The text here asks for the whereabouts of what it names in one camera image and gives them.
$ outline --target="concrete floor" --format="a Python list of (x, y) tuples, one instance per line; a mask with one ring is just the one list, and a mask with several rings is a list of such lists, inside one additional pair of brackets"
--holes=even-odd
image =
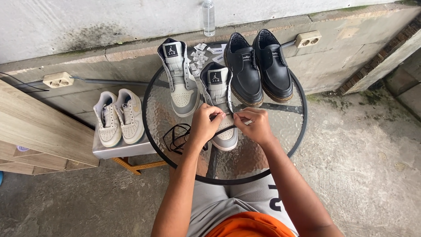
[[(292, 160), (345, 236), (421, 236), (421, 123), (384, 89), (310, 95), (308, 104)], [(71, 172), (6, 173), (0, 236), (146, 237), (167, 185), (168, 166), (135, 176), (111, 160)]]

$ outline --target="black table rim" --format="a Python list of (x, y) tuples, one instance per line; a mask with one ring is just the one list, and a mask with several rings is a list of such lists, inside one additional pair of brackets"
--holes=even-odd
[[(219, 44), (219, 43), (228, 43), (228, 42), (227, 41), (212, 42), (212, 43), (208, 43), (208, 45)], [(149, 98), (149, 94), (151, 92), (154, 81), (158, 78), (158, 76), (161, 74), (162, 71), (164, 71), (164, 66), (161, 66), (158, 69), (158, 71), (155, 73), (155, 75), (152, 77), (151, 81), (149, 82), (148, 87), (146, 88), (143, 103), (142, 103), (142, 119), (143, 119), (143, 125), (144, 125), (144, 128), (145, 128), (146, 136), (148, 137), (148, 140), (151, 143), (152, 147), (155, 149), (155, 151), (158, 153), (158, 155), (165, 162), (167, 162), (171, 167), (176, 169), (177, 164), (174, 163), (170, 158), (168, 158), (161, 151), (161, 149), (159, 149), (159, 147), (157, 146), (157, 144), (153, 140), (152, 135), (151, 135), (151, 133), (149, 131), (149, 128), (147, 126), (147, 121), (146, 121), (146, 108), (147, 108), (147, 101), (148, 101), (148, 98)], [(291, 158), (291, 156), (296, 152), (296, 150), (298, 149), (298, 147), (300, 146), (300, 144), (301, 144), (301, 142), (304, 138), (304, 134), (305, 134), (306, 129), (307, 129), (308, 109), (307, 109), (307, 100), (306, 100), (306, 96), (305, 96), (303, 87), (299, 83), (299, 81), (298, 81), (297, 77), (294, 75), (294, 73), (291, 70), (289, 70), (289, 71), (290, 71), (290, 73), (293, 77), (293, 80), (295, 81), (296, 85), (298, 86), (298, 89), (300, 90), (302, 100), (303, 100), (303, 106), (304, 106), (303, 126), (302, 126), (302, 129), (301, 129), (300, 135), (298, 136), (298, 139), (295, 142), (295, 145), (292, 147), (292, 149), (287, 154), (288, 157)], [(254, 176), (241, 178), (241, 179), (232, 179), (232, 180), (230, 180), (230, 179), (213, 179), (213, 178), (208, 178), (208, 177), (196, 175), (196, 180), (204, 182), (204, 183), (216, 184), (216, 185), (237, 185), (237, 184), (243, 184), (243, 183), (249, 183), (249, 182), (252, 182), (252, 181), (256, 181), (256, 180), (261, 179), (265, 176), (268, 176), (270, 173), (271, 173), (270, 169), (268, 169), (268, 170), (263, 171), (260, 174), (254, 175)]]

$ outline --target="person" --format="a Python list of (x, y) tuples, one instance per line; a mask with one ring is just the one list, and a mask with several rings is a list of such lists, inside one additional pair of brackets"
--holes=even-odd
[(195, 111), (181, 160), (176, 170), (170, 170), (151, 236), (343, 237), (272, 134), (265, 110), (247, 107), (234, 114), (234, 124), (261, 146), (272, 175), (226, 187), (195, 181), (199, 153), (225, 116), (207, 104)]

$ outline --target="round glass table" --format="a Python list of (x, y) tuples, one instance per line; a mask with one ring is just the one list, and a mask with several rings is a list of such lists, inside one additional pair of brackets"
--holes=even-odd
[[(210, 48), (223, 48), (227, 42), (209, 43)], [(194, 48), (188, 48), (187, 54), (191, 63), (194, 63), (190, 54)], [(205, 49), (205, 56), (209, 59), (203, 68), (210, 62), (217, 60), (221, 55), (212, 54)], [(269, 123), (273, 134), (280, 141), (284, 151), (291, 157), (303, 140), (307, 126), (307, 102), (304, 91), (293, 75), (293, 97), (286, 103), (279, 104), (264, 95), (263, 105), (258, 109), (265, 109), (269, 114)], [(235, 96), (231, 96), (234, 112), (245, 108)], [(146, 89), (143, 105), (143, 123), (145, 133), (156, 152), (170, 166), (177, 168), (181, 155), (169, 151), (166, 144), (171, 143), (171, 136), (164, 135), (176, 124), (192, 123), (193, 115), (180, 118), (171, 106), (171, 95), (167, 75), (161, 67), (154, 75)], [(231, 151), (220, 151), (208, 142), (209, 149), (200, 152), (198, 157), (196, 180), (218, 184), (235, 185), (258, 180), (270, 174), (266, 156), (260, 146), (250, 140), (238, 130), (238, 145)], [(180, 136), (185, 130), (176, 130), (175, 135)]]

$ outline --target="electrical outlet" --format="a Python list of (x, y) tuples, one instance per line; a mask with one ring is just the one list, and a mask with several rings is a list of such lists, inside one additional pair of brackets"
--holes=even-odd
[(44, 76), (43, 83), (51, 88), (73, 85), (74, 79), (67, 72), (53, 73)]
[(321, 37), (322, 35), (320, 34), (318, 30), (301, 33), (297, 35), (297, 38), (294, 44), (297, 48), (312, 46), (312, 45), (317, 44), (320, 41)]

